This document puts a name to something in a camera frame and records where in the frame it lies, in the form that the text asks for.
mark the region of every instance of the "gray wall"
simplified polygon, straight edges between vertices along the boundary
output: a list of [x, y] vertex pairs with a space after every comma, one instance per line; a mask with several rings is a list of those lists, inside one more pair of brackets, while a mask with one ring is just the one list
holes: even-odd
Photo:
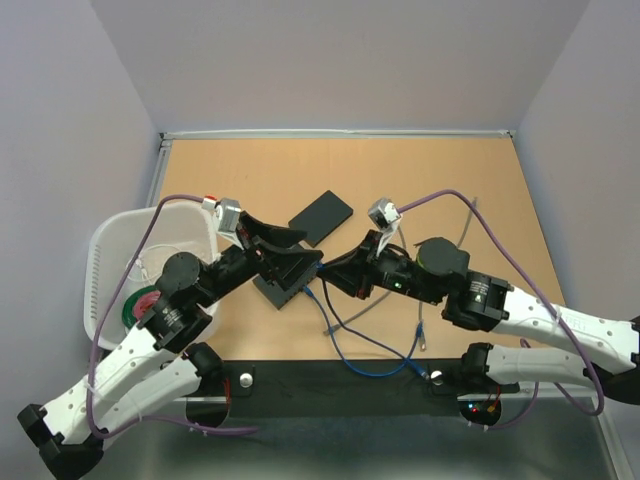
[[88, 241], [143, 204], [158, 137], [88, 2], [4, 2], [0, 65], [0, 477], [51, 478], [15, 415], [84, 373]]
[[[640, 3], [593, 0], [516, 134], [569, 305], [640, 315]], [[638, 407], [609, 402], [640, 478]]]
[[514, 128], [588, 0], [92, 0], [161, 131]]

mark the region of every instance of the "white plastic basket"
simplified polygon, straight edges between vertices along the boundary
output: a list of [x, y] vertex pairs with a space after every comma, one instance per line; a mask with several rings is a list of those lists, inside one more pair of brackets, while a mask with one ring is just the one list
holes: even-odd
[[[149, 226], [155, 207], [119, 213], [106, 220], [89, 245], [84, 292], [84, 327], [90, 339], [96, 332], [116, 285]], [[126, 336], [122, 323], [124, 303], [139, 289], [151, 285], [162, 273], [165, 261], [178, 251], [191, 252], [205, 262], [218, 253], [211, 214], [192, 202], [175, 202], [162, 208], [139, 261], [129, 274], [102, 329], [99, 345], [113, 350]], [[213, 321], [195, 341], [205, 341], [218, 328], [215, 303], [207, 309]]]

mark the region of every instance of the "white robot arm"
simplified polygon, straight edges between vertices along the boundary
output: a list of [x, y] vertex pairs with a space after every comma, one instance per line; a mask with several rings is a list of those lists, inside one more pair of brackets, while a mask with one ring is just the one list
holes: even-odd
[[[289, 288], [322, 258], [320, 251], [289, 249], [305, 238], [305, 232], [261, 223], [233, 200], [200, 200], [203, 208], [215, 212], [218, 233], [233, 245], [212, 264], [186, 252], [169, 258], [155, 285], [160, 297], [97, 364], [93, 386], [85, 376], [58, 398], [28, 405], [18, 415], [58, 480], [81, 478], [102, 457], [104, 442], [113, 442], [139, 418], [194, 392], [203, 381], [223, 381], [222, 361], [215, 352], [206, 344], [191, 345], [211, 322], [204, 308], [256, 274]], [[171, 363], [160, 370], [167, 362]]]
[[[452, 192], [442, 191], [430, 198], [447, 193]], [[325, 263], [318, 277], [361, 299], [367, 298], [374, 286], [432, 305], [446, 298], [442, 316], [460, 328], [516, 335], [555, 347], [529, 350], [472, 344], [457, 371], [450, 375], [438, 372], [438, 382], [454, 386], [461, 382], [462, 391], [469, 386], [520, 381], [593, 388], [591, 378], [597, 376], [604, 395], [640, 405], [640, 323], [548, 305], [576, 337], [582, 350], [576, 355], [580, 352], [574, 341], [536, 297], [504, 280], [470, 270], [469, 254], [444, 238], [422, 243], [416, 261], [392, 248], [389, 241], [398, 228], [401, 211], [388, 199], [376, 202], [369, 216], [379, 231], [370, 230], [354, 250]], [[590, 362], [589, 375], [585, 357]]]

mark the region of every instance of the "wooden table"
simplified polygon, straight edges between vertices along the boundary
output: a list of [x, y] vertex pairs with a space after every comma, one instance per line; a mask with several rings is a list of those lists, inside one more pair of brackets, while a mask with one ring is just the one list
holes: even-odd
[[[373, 224], [368, 207], [378, 198], [397, 206], [444, 188], [478, 198], [478, 208], [507, 250], [545, 291], [562, 303], [540, 225], [516, 152], [507, 138], [215, 139], [174, 140], [161, 196], [191, 193], [230, 197], [261, 221], [287, 225], [302, 208], [331, 189], [354, 215], [318, 248], [325, 261], [354, 248]], [[456, 242], [467, 208], [441, 198], [405, 214], [407, 242], [443, 236]], [[226, 245], [219, 240], [220, 249]], [[473, 220], [464, 244], [471, 268], [526, 288]], [[415, 248], [409, 247], [411, 254]], [[321, 298], [319, 281], [311, 283]], [[374, 290], [372, 299], [383, 293]], [[347, 318], [366, 305], [331, 288], [336, 310]], [[418, 302], [393, 294], [352, 326], [407, 352], [417, 322]], [[424, 307], [426, 352], [416, 357], [459, 357], [469, 343], [517, 346], [515, 337], [469, 332], [440, 318], [441, 308]], [[313, 302], [298, 295], [277, 311], [248, 282], [222, 300], [222, 325], [210, 340], [227, 360], [337, 359], [324, 320]], [[353, 335], [337, 333], [348, 358], [391, 358]]]

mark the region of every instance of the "purple cable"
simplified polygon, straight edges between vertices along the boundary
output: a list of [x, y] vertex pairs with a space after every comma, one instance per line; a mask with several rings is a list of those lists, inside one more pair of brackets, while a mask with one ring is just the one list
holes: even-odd
[[604, 392], [602, 390], [602, 384], [600, 383], [600, 379], [598, 378], [598, 374], [596, 373], [595, 369], [593, 368], [593, 364], [591, 363], [591, 360], [589, 359], [589, 354], [586, 352], [584, 347], [580, 344], [580, 341], [575, 336], [575, 334], [571, 331], [571, 328], [569, 327], [569, 325], [566, 324], [566, 322], [562, 319], [560, 314], [553, 307], [553, 305], [551, 304], [551, 302], [549, 301], [547, 296], [538, 288], [538, 286], [535, 284], [533, 279], [527, 274], [527, 272], [525, 272], [522, 269], [522, 267], [515, 261], [515, 259], [509, 254], [509, 252], [507, 252], [507, 250], [502, 246], [502, 244], [500, 243], [498, 238], [495, 236], [495, 234], [493, 233], [493, 231], [491, 230], [491, 228], [487, 224], [486, 220], [483, 218], [482, 214], [480, 214], [478, 209], [475, 207], [475, 205], [473, 205], [473, 203], [471, 201], [469, 201], [469, 199], [467, 197], [462, 195], [457, 190], [446, 189], [446, 190], [440, 190], [439, 192], [432, 193], [431, 195], [427, 195], [426, 197], [423, 197], [423, 198], [421, 198], [419, 200], [416, 200], [415, 202], [412, 202], [412, 203], [410, 203], [408, 205], [405, 205], [404, 207], [400, 207], [400, 208], [398, 208], [398, 212], [399, 213], [404, 213], [404, 212], [406, 212], [408, 210], [411, 210], [412, 208], [415, 208], [415, 207], [420, 206], [420, 205], [422, 205], [424, 203], [430, 202], [431, 200], [434, 200], [434, 199], [436, 199], [438, 197], [442, 197], [443, 195], [454, 195], [454, 196], [458, 197], [460, 200], [462, 200], [467, 205], [467, 207], [469, 207], [469, 209], [473, 212], [475, 217], [478, 219], [478, 221], [480, 222], [480, 224], [484, 228], [485, 232], [487, 232], [487, 235], [489, 235], [489, 238], [491, 239], [493, 244], [500, 251], [502, 256], [504, 256], [504, 258], [507, 259], [507, 261], [511, 264], [511, 266], [516, 269], [516, 271], [520, 274], [520, 276], [524, 279], [524, 281], [527, 282], [529, 287], [531, 287], [531, 289], [535, 292], [535, 294], [540, 299], [540, 301], [545, 306], [545, 308], [548, 310], [548, 312], [551, 314], [551, 316], [558, 321], [558, 325], [560, 325], [560, 327], [562, 328], [562, 330], [564, 330], [564, 332], [567, 335], [567, 337], [569, 337], [569, 340], [571, 340], [571, 343], [575, 347], [576, 351], [578, 352], [578, 355], [580, 355], [580, 357], [582, 358], [582, 361], [585, 364], [585, 367], [587, 368], [587, 373], [589, 374], [589, 379], [593, 382], [593, 385], [594, 385], [594, 387], [596, 389], [596, 395], [598, 397], [598, 405], [596, 406], [596, 408], [594, 410], [589, 410], [589, 409], [585, 408], [584, 406], [582, 406], [580, 403], [578, 403], [569, 394], [569, 392], [567, 392], [561, 385], [559, 385], [557, 383], [555, 385], [556, 385], [556, 387], [558, 387], [560, 392], [567, 398], [567, 400], [569, 400], [571, 402], [571, 404], [573, 406], [575, 406], [578, 410], [580, 410], [582, 413], [584, 413], [585, 415], [590, 415], [590, 416], [600, 415], [602, 413], [602, 411], [604, 410]]
[[95, 418], [93, 416], [92, 389], [95, 385], [96, 367], [98, 365], [98, 356], [100, 354], [100, 349], [98, 347], [98, 339], [100, 338], [100, 333], [102, 332], [102, 328], [104, 327], [104, 324], [107, 321], [107, 315], [109, 315], [109, 312], [113, 308], [113, 305], [116, 303], [116, 299], [120, 294], [120, 290], [122, 290], [122, 287], [124, 286], [124, 283], [127, 280], [127, 276], [129, 275], [129, 273], [131, 273], [131, 269], [133, 268], [135, 259], [140, 256], [140, 253], [142, 252], [142, 249], [144, 248], [145, 243], [147, 243], [147, 240], [149, 239], [149, 235], [151, 235], [151, 231], [153, 230], [153, 227], [158, 221], [158, 216], [160, 215], [160, 211], [162, 210], [162, 207], [164, 207], [166, 203], [172, 200], [191, 200], [197, 203], [202, 203], [204, 201], [202, 197], [196, 197], [194, 195], [183, 195], [183, 194], [168, 195], [164, 197], [162, 200], [160, 200], [160, 203], [158, 203], [158, 206], [156, 207], [156, 211], [154, 212], [153, 217], [149, 222], [147, 231], [144, 232], [144, 235], [142, 236], [142, 240], [140, 240], [140, 244], [138, 245], [138, 247], [136, 248], [136, 251], [133, 254], [133, 259], [127, 265], [127, 268], [125, 269], [124, 274], [122, 275], [122, 278], [120, 278], [120, 281], [116, 286], [116, 290], [113, 293], [111, 300], [109, 300], [109, 303], [107, 304], [107, 308], [102, 318], [100, 318], [100, 321], [96, 326], [96, 333], [93, 335], [93, 341], [91, 343], [91, 354], [89, 356], [89, 372], [87, 374], [87, 381], [89, 383], [89, 388], [87, 388], [86, 408], [87, 408], [87, 422], [89, 423], [89, 429], [91, 430], [91, 433], [96, 438], [99, 438], [99, 439], [107, 439], [107, 438], [115, 437], [116, 435], [124, 432], [127, 428], [140, 422], [140, 420], [157, 420], [161, 422], [173, 423], [175, 425], [182, 425], [185, 427], [195, 428], [196, 430], [199, 430], [201, 432], [209, 433], [211, 435], [219, 435], [219, 436], [249, 435], [251, 433], [255, 433], [258, 431], [256, 427], [239, 427], [239, 428], [203, 427], [200, 425], [196, 425], [195, 423], [191, 423], [187, 420], [182, 420], [180, 418], [165, 417], [161, 415], [149, 415], [142, 418], [134, 418], [120, 425], [118, 428], [114, 429], [113, 431], [107, 432], [107, 433], [101, 432], [98, 429], [98, 426], [96, 425]]

